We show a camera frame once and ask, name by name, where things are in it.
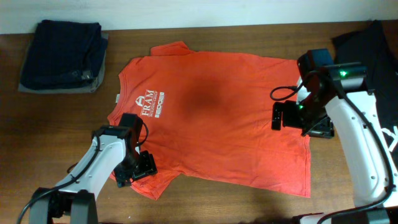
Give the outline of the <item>black printed t-shirt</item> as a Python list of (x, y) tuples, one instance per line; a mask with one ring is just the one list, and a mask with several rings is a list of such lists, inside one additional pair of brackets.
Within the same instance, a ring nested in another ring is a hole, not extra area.
[(388, 150), (397, 163), (397, 59), (380, 21), (332, 39), (336, 63), (360, 62), (368, 68), (367, 84), (375, 90), (379, 122)]

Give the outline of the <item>folded navy blue garment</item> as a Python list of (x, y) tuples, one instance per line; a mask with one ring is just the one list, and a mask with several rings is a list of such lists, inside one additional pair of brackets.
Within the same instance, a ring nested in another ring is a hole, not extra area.
[(31, 90), (90, 86), (99, 80), (107, 46), (97, 22), (42, 20), (27, 51), (20, 83)]

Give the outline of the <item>red polo shirt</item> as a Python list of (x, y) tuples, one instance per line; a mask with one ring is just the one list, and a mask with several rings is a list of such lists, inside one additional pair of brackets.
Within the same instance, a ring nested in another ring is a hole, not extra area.
[(132, 59), (119, 74), (108, 121), (139, 115), (146, 124), (142, 149), (158, 170), (132, 189), (156, 200), (183, 174), (309, 197), (309, 138), (298, 129), (271, 128), (271, 90), (298, 79), (295, 60), (196, 52), (183, 42)]

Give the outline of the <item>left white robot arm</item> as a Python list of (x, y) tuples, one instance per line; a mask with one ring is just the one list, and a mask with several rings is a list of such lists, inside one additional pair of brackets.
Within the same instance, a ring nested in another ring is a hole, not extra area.
[(25, 209), (29, 223), (53, 223), (70, 216), (70, 223), (97, 223), (96, 199), (110, 175), (118, 187), (157, 173), (154, 157), (141, 150), (137, 131), (125, 126), (102, 126), (93, 132), (83, 158), (51, 189), (39, 188)]

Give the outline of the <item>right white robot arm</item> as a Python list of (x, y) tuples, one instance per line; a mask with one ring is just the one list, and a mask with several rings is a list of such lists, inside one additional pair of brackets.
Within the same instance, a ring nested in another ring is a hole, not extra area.
[(343, 148), (354, 187), (354, 208), (332, 213), (309, 213), (292, 223), (397, 223), (397, 169), (379, 124), (376, 97), (366, 86), (367, 71), (360, 63), (298, 64), (301, 88), (308, 95), (297, 101), (275, 100), (273, 130), (301, 129), (310, 134), (331, 120)]

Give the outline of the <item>folded grey garment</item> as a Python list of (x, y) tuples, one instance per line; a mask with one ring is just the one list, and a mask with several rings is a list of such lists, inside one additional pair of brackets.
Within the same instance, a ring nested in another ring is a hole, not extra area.
[(69, 89), (53, 89), (53, 90), (32, 90), (27, 87), (25, 87), (22, 83), (18, 84), (18, 91), (23, 92), (23, 93), (33, 93), (33, 94), (43, 94), (43, 95), (48, 95), (48, 94), (82, 94), (82, 93), (94, 93), (102, 84), (105, 76), (105, 60), (106, 60), (106, 55), (103, 57), (103, 62), (99, 70), (99, 75), (94, 79), (94, 81), (84, 87), (80, 88), (69, 88)]

